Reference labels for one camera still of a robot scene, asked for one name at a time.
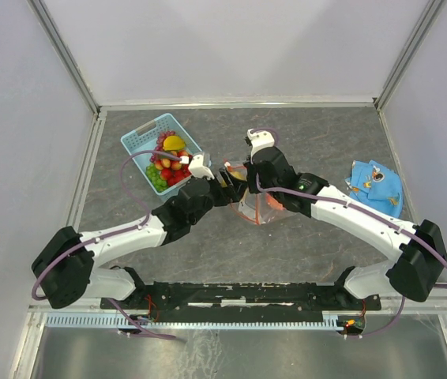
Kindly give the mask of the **orange pink peach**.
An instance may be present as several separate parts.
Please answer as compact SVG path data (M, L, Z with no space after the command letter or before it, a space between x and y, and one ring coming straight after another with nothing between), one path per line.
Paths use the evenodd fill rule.
M266 202L271 209L274 209L277 211L284 210L284 206L278 200L276 200L273 196L271 196L269 194L266 195Z

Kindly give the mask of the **yellow starfruit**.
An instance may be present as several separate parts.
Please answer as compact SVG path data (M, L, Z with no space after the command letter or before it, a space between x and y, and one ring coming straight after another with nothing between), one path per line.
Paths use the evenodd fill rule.
M164 151L179 151L186 147L186 142L178 135L170 135L163 140Z

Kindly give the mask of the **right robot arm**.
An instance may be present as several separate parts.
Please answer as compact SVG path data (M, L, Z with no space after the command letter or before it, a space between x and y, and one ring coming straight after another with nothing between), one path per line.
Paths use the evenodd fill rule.
M351 199L323 178L298 173L277 147L253 148L246 161L251 193L266 193L286 210L323 221L354 235L385 261L350 270L334 287L334 302L350 309L362 298L395 291L425 302L447 265L440 227L388 216Z

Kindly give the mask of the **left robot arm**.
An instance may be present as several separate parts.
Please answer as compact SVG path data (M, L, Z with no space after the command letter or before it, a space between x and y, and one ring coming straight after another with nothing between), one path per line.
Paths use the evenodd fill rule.
M145 300L145 285L131 268L103 265L138 250L165 246L190 233L210 210L239 202L246 173L225 167L213 179L191 178L148 215L101 231L59 229L32 263L32 297L55 310L82 298L113 298L129 308Z

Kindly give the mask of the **clear zip top bag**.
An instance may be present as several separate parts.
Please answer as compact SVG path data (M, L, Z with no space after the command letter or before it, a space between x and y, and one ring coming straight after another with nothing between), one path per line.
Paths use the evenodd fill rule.
M223 167L240 167L243 163L228 161ZM230 204L230 208L243 219L255 225L263 225L293 216L287 209L277 211L271 209L266 202L267 193L252 194L248 190L247 181L242 182L235 179L235 187L246 187L247 191L239 203Z

